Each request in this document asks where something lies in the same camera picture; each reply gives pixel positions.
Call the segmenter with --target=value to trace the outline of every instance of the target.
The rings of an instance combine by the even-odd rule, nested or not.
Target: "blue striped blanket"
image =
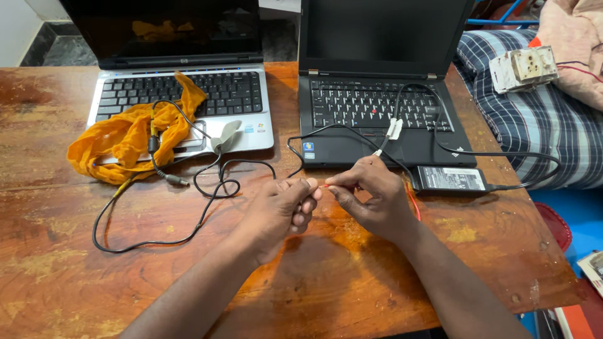
[[[603,113],[553,84],[532,92],[498,94],[488,62],[505,51],[526,48],[534,30],[468,31],[453,60],[467,89],[503,151],[532,151],[561,159],[560,172],[532,189],[587,189],[603,186]],[[532,157],[509,157],[522,181],[555,164]]]

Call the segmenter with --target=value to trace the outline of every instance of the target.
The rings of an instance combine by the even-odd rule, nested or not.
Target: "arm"
[[[202,338],[249,275],[274,259],[289,233],[303,233],[322,197],[316,179],[266,184],[244,221],[191,267],[122,338]]]
[[[379,157],[362,158],[351,170],[325,182],[360,225],[404,252],[451,339],[531,338],[488,286],[415,219],[402,180]],[[356,184],[373,197],[361,203],[346,188]]]

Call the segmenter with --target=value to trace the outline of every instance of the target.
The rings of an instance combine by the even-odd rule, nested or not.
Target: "table surface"
[[[92,223],[116,187],[77,174],[65,159],[86,126],[97,73],[96,67],[0,69],[0,332],[7,337],[117,335],[229,234],[271,178],[263,165],[232,166],[229,177],[241,182],[241,192],[216,201],[209,221],[183,246],[123,255],[97,250]],[[274,148],[244,157],[268,161],[284,178],[299,166],[285,147],[300,133],[297,63],[266,63],[266,73]],[[453,66],[446,84],[473,149],[500,151]],[[171,171],[190,177],[210,161],[189,160]],[[480,157],[478,167],[490,183],[518,183],[504,157]],[[333,173],[300,175],[322,182]],[[200,178],[213,187],[216,171]],[[150,177],[119,199],[99,240],[120,248],[180,239],[206,203],[194,188]],[[420,198],[418,206],[423,221],[512,312],[582,300],[574,273],[524,189],[477,199]],[[438,325],[404,255],[362,229],[326,194],[308,231],[289,238],[277,259],[247,279],[210,336],[365,338]]]

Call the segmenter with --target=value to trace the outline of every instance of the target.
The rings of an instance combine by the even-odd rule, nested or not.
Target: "lenovo thinkpad laptop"
[[[473,0],[302,0],[299,47],[301,133],[341,123],[378,145],[390,126],[399,88],[404,128],[385,151],[406,166],[475,167],[473,156],[442,150],[471,150],[444,77]],[[446,116],[438,119],[434,112]],[[350,167],[376,149],[344,128],[304,138],[305,167]],[[387,164],[393,165],[385,155]]]
[[[220,136],[226,123],[242,121],[228,151],[273,146],[258,0],[61,2],[103,70],[87,127],[135,104],[180,99],[178,70],[207,93],[196,125]],[[174,148],[176,157],[211,152],[193,131]],[[101,161],[110,162],[116,159]]]

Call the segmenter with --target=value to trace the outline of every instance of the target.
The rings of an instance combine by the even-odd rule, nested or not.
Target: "power adapter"
[[[495,189],[479,168],[417,166],[413,169],[417,196],[481,197]]]

